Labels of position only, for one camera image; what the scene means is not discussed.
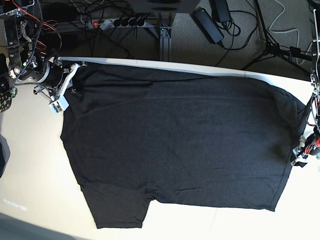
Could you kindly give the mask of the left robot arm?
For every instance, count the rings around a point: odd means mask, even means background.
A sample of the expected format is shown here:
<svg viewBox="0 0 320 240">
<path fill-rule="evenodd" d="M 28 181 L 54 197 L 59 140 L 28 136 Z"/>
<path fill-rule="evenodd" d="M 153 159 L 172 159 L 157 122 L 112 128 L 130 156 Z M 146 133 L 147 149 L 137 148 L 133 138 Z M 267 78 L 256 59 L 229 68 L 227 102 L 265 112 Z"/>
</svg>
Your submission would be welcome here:
<svg viewBox="0 0 320 240">
<path fill-rule="evenodd" d="M 310 100 L 304 108 L 302 119 L 308 125 L 309 115 L 312 114 L 314 120 L 313 133 L 307 138 L 303 135 L 299 137 L 299 144 L 292 150 L 290 157 L 292 166 L 304 167 L 307 164 L 308 156 L 320 157 L 320 2 L 309 0 L 312 7 L 313 28 L 311 42 L 311 62 L 310 73 L 311 86 L 313 88 Z"/>
</svg>

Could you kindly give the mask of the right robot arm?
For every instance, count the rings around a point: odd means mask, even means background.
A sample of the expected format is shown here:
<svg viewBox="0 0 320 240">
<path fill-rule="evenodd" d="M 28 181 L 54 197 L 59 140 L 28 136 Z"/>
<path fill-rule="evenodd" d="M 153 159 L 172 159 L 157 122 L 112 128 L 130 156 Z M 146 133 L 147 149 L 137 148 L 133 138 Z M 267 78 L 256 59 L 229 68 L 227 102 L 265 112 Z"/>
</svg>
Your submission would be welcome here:
<svg viewBox="0 0 320 240">
<path fill-rule="evenodd" d="M 64 94 L 72 78 L 86 62 L 63 68 L 58 49 L 40 41 L 41 33 L 56 28 L 44 21 L 38 0 L 2 0 L 0 18 L 4 21 L 7 54 L 0 55 L 0 105 L 7 108 L 18 93 L 18 86 L 33 85 L 35 95 L 47 91 L 50 105 L 65 105 Z"/>
</svg>

